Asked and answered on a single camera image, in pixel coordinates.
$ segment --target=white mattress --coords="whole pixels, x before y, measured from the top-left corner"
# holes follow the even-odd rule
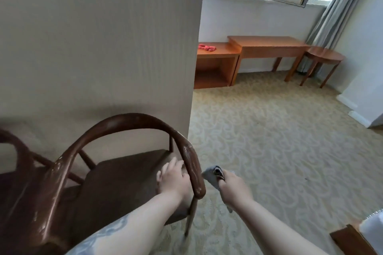
[[[365,219],[359,226],[359,232],[376,253],[383,255],[383,209]]]

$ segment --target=floor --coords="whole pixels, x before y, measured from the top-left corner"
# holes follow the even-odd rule
[[[189,140],[202,168],[219,165],[254,198],[329,254],[329,232],[383,207],[383,128],[347,115],[335,90],[286,72],[240,74],[234,87],[195,90]],[[261,254],[246,226],[207,185],[191,233],[166,226],[151,254]]]

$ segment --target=curtain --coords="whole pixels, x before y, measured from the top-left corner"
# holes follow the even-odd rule
[[[322,17],[314,26],[306,44],[333,49],[358,0],[333,0],[327,6]],[[299,72],[306,72],[311,61],[304,58],[299,65]]]

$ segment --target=person's right arm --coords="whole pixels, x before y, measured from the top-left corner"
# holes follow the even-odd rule
[[[223,170],[222,200],[245,222],[265,255],[328,255],[253,200],[251,190],[235,174]]]

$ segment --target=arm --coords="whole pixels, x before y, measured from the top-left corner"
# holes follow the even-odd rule
[[[165,164],[157,173],[160,194],[94,233],[67,255],[148,254],[167,219],[189,194],[190,178],[181,172],[183,163],[173,158]]]
[[[265,255],[328,255],[254,201],[240,177],[226,170],[224,177],[218,181],[223,202],[245,222]]]

